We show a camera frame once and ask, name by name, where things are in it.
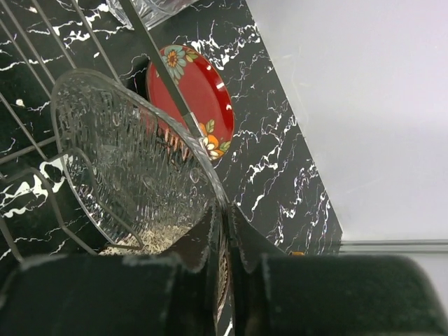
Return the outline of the red floral plate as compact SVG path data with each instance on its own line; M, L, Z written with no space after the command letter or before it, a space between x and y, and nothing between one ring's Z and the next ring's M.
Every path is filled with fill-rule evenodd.
M222 78L204 56L188 46L167 45L160 50L160 54L199 123L205 151L211 160L221 158L230 148L235 128L231 98ZM146 91L152 105L167 112L186 128L185 121L151 63L146 72ZM159 125L159 135L174 151L182 150L185 159L189 150L183 141L166 123L160 122Z

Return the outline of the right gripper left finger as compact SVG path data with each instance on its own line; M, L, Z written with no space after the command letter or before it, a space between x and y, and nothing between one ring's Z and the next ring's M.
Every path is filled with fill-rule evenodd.
M1 285L1 334L215 335L218 227L210 206L193 266L177 253L28 258Z

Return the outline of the black wire dish rack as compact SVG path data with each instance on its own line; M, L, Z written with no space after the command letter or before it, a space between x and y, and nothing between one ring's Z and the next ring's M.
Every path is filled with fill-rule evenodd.
M199 142L200 129L161 54L131 1L121 6L135 32L146 39L150 60L172 95L186 123L184 127L139 95L89 69L73 67L54 80L50 98L55 159L67 166L71 158L88 174L94 203L106 214L97 229L110 247L142 249L138 228L142 206L134 196L149 198L148 168L160 169L169 162L172 149L159 135L160 122L183 141L187 160L207 165L207 154Z

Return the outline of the brown patterned bowl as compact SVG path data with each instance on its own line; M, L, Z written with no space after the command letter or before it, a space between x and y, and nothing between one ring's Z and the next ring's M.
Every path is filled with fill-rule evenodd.
M121 256L159 254L173 245L191 228L191 226L187 225L167 225L164 227L147 229L140 234L141 240L143 242L142 249L135 250L128 248L106 247L103 251L99 252L99 255Z

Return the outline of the clear glass plate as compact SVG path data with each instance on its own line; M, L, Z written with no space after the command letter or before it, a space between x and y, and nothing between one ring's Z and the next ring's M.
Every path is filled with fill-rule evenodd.
M228 276L225 193L201 143L166 112L93 70L72 69L50 112L67 181L107 256L175 259L219 319Z

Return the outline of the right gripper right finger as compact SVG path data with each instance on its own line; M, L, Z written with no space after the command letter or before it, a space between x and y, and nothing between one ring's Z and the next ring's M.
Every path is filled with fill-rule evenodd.
M227 208L236 335L446 335L424 271L399 255L291 256Z

